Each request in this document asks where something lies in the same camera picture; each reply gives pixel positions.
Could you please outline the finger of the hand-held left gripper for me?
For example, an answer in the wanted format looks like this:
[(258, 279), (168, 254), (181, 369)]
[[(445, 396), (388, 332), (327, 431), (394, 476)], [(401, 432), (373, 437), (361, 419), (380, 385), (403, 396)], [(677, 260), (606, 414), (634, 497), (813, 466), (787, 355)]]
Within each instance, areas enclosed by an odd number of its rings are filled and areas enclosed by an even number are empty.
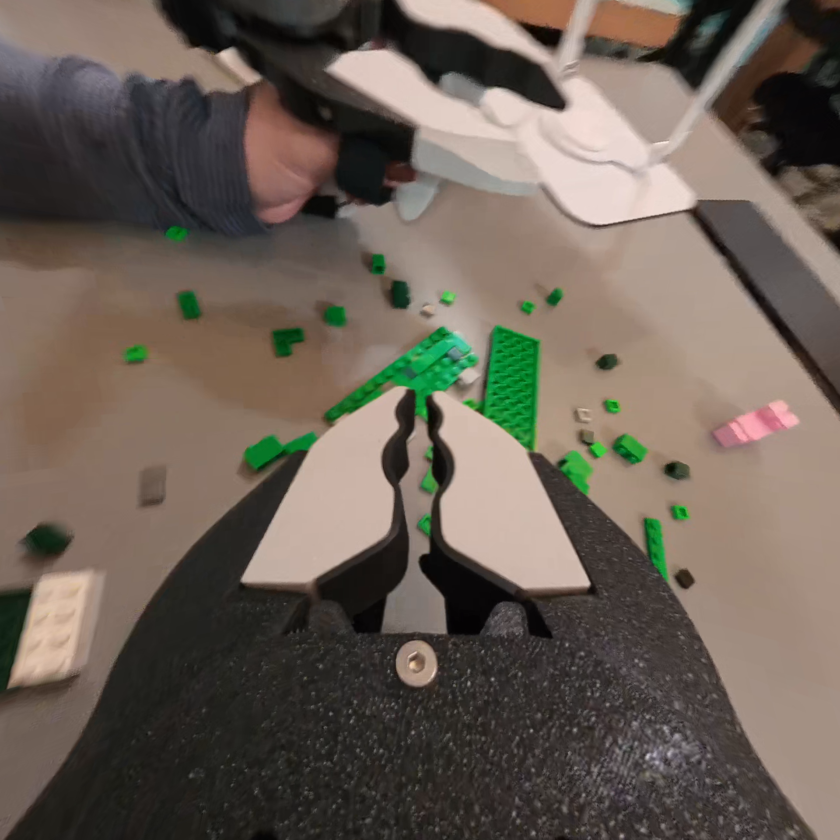
[(416, 172), (451, 182), (539, 181), (518, 135), (533, 109), (524, 97), (487, 88), (477, 103), (457, 98), (387, 49), (345, 53), (327, 73), (414, 127)]
[(566, 106), (549, 51), (485, 3), (394, 1), (392, 42), (434, 83), (458, 73), (549, 109)]

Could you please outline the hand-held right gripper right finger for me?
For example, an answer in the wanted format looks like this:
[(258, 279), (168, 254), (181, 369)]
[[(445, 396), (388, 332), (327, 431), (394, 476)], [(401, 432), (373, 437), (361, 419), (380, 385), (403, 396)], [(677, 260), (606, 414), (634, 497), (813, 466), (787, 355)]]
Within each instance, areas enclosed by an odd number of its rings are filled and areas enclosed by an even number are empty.
[(421, 572), (444, 599), (446, 631), (477, 636), (500, 604), (524, 630), (550, 632), (537, 601), (590, 594), (592, 582), (529, 451), (444, 393), (427, 399), (437, 482)]

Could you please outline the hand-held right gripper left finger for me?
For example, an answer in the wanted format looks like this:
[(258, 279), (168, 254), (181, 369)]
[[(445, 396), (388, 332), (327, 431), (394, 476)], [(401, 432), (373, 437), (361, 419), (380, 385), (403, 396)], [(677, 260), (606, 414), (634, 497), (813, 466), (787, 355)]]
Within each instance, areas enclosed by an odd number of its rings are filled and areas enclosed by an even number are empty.
[(241, 585), (335, 602), (356, 631), (382, 630), (408, 565), (401, 481), (416, 403), (413, 390), (395, 386), (310, 447)]

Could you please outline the green brick baseplate assembly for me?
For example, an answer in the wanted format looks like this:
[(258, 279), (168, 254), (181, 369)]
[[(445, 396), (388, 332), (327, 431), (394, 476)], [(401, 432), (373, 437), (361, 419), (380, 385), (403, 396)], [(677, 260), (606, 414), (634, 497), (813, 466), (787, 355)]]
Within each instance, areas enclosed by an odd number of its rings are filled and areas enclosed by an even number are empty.
[(478, 362), (478, 354), (459, 332), (440, 327), (331, 406), (322, 418), (326, 423), (334, 424), (394, 386), (415, 391), (415, 413), (426, 418), (427, 409), (422, 398), (446, 391)]

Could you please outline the person's left forearm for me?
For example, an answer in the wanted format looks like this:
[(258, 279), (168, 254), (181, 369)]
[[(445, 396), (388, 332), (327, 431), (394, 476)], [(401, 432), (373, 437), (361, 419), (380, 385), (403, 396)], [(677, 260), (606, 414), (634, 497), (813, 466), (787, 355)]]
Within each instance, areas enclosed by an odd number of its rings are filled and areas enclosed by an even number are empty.
[(119, 77), (3, 41), (2, 216), (262, 234), (246, 172), (248, 111), (245, 90)]

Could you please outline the grey desk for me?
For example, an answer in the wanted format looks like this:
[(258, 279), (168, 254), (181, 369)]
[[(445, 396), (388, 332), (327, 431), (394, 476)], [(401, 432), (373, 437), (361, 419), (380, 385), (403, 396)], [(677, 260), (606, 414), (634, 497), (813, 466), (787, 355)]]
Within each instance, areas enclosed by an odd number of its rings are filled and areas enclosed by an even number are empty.
[[(178, 318), (178, 291), (199, 319)], [(414, 224), (383, 207), (240, 240), (2, 219), (2, 587), (38, 575), (18, 542), (42, 521), (74, 534), (56, 570), (106, 571), (81, 676), (2, 698), (3, 837), (153, 593), (259, 482), (245, 448), (322, 432), (331, 405), (438, 325), (482, 360), (496, 325), (541, 341), (552, 461), (576, 443), (578, 406), (604, 443), (648, 447), (642, 465), (597, 458), (591, 499), (639, 544), (643, 518), (661, 519), (753, 747), (815, 834), (838, 838), (838, 415), (692, 216), (594, 229), (543, 195), (458, 186)], [(277, 358), (286, 328), (306, 339)], [(138, 343), (147, 358), (125, 364)], [(711, 437), (773, 401), (800, 423), (732, 448)], [(167, 467), (166, 497), (140, 507), (148, 466)]]

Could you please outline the person's left hand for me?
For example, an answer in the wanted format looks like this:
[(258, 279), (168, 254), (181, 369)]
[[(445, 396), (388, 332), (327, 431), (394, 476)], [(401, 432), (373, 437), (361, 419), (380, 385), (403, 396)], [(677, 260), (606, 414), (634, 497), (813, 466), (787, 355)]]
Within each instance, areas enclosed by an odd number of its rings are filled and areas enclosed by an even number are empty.
[(244, 155), (258, 220), (283, 224), (333, 179), (340, 137), (300, 121), (267, 81), (248, 89)]

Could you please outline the long thin green plate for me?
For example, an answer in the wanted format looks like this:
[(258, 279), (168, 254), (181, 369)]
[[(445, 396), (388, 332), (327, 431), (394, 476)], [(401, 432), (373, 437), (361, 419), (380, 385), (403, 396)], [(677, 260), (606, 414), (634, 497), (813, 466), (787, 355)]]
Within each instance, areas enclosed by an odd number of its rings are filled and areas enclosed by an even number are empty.
[(661, 521), (656, 518), (644, 518), (644, 531), (647, 556), (656, 571), (668, 582), (669, 571)]

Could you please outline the wood-edged table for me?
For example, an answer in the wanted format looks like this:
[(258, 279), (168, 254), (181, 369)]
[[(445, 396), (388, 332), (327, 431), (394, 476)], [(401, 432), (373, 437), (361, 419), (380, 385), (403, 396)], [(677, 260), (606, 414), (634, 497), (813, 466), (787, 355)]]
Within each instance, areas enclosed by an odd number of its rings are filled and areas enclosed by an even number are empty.
[[(563, 30), (575, 1), (486, 1), (523, 25)], [(660, 47), (676, 33), (690, 2), (601, 1), (587, 31), (589, 36), (642, 47)]]

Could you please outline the white lamp stand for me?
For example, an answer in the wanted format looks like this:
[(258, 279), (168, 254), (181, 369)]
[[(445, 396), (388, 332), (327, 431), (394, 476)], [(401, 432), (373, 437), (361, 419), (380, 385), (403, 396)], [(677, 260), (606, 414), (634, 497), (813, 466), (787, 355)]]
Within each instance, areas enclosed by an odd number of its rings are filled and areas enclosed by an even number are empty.
[(668, 166), (697, 122), (784, 5), (757, 2), (721, 51), (689, 100), (671, 134), (648, 143), (577, 67), (597, 2), (576, 2), (553, 59), (565, 108), (531, 106), (513, 126), (518, 148), (536, 168), (539, 183), (557, 207), (592, 227), (682, 213), (697, 197)]

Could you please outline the scattered small toy bricks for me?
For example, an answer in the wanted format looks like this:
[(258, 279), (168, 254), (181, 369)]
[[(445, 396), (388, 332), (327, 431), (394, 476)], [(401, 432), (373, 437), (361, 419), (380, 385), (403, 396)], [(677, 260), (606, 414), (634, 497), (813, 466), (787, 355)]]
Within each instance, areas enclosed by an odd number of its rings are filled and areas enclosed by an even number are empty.
[[(196, 293), (193, 290), (179, 290), (175, 296), (177, 300), (177, 307), (179, 309), (178, 318), (184, 321), (195, 321), (202, 316), (202, 308)], [(345, 312), (339, 306), (328, 305), (322, 310), (324, 322), (333, 327), (338, 327), (344, 323), (342, 320)], [(147, 358), (148, 348), (145, 344), (133, 344), (126, 349), (122, 357), (125, 364), (140, 364)], [(468, 375), (477, 373), (477, 368), (474, 367), (461, 376), (463, 382), (466, 383)], [(417, 394), (410, 390), (414, 396), (408, 399), (408, 406), (412, 408), (413, 414), (417, 407)], [(422, 402), (426, 405), (427, 396), (422, 398)], [(276, 463), (282, 456), (291, 456), (292, 452), (305, 453), (311, 446), (316, 444), (315, 433), (304, 435), (302, 437), (294, 438), (288, 444), (281, 445), (277, 437), (267, 436), (260, 440), (254, 446), (246, 450), (243, 455), (243, 464), (246, 467), (245, 472), (255, 473), (267, 467), (270, 464)], [(575, 452), (568, 456), (567, 461), (562, 461), (563, 472), (567, 472), (573, 482), (581, 491), (586, 491), (586, 484), (583, 481), (584, 467), (587, 466), (585, 461), (577, 457)], [(350, 502), (339, 501), (339, 513), (350, 513)], [(339, 513), (326, 514), (327, 524), (338, 527), (340, 532), (321, 533), (316, 528), (316, 537), (321, 536), (350, 536), (350, 525), (339, 525)], [(21, 538), (22, 551), (32, 557), (54, 556), (66, 550), (72, 538), (72, 534), (68, 528), (57, 523), (56, 521), (45, 521), (35, 525), (32, 529), (27, 529), (27, 534)], [(403, 561), (405, 556), (404, 549), (399, 549), (395, 544), (383, 547), (382, 556), (374, 557), (373, 549), (367, 550), (367, 553), (362, 553), (358, 562), (356, 560), (347, 559), (343, 564), (339, 563), (334, 569), (324, 571), (319, 582), (317, 583), (317, 590), (323, 597), (338, 601), (341, 596), (345, 596), (346, 600), (350, 600), (351, 588), (354, 590), (361, 588), (361, 595), (354, 595), (353, 598), (360, 600), (371, 600), (373, 598), (374, 584), (384, 589), (386, 578), (388, 581), (396, 578), (399, 580), (403, 573)], [(276, 578), (266, 577), (268, 573), (262, 577), (255, 577), (255, 583), (248, 584), (257, 587), (279, 589), (281, 587), (296, 589), (301, 588), (295, 583), (275, 583), (275, 582), (260, 582), (273, 581)]]

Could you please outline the pink brick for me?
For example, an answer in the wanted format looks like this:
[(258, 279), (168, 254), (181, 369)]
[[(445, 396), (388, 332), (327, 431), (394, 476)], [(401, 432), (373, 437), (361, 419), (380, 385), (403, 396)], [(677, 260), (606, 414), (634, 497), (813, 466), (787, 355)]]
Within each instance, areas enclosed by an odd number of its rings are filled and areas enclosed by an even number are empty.
[(800, 423), (784, 401), (773, 401), (760, 408), (734, 417), (714, 429), (711, 437), (722, 447), (749, 445)]

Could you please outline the white studded plate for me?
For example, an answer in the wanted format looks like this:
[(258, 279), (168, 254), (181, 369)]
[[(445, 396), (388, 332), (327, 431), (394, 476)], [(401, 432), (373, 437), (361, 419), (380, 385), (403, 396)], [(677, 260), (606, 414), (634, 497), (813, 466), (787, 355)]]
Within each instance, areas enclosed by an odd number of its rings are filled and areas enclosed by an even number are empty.
[(32, 591), (7, 690), (59, 684), (86, 666), (105, 574), (88, 569), (43, 574)]

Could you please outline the black office chair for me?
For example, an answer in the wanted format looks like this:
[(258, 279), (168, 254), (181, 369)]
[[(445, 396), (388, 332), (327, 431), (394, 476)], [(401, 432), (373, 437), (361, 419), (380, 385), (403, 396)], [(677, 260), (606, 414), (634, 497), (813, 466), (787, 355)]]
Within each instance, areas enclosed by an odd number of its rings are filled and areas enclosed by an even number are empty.
[(762, 111), (761, 130), (773, 137), (773, 152), (762, 159), (775, 176), (786, 166), (839, 164), (839, 117), (833, 93), (799, 73), (778, 73), (752, 95)]

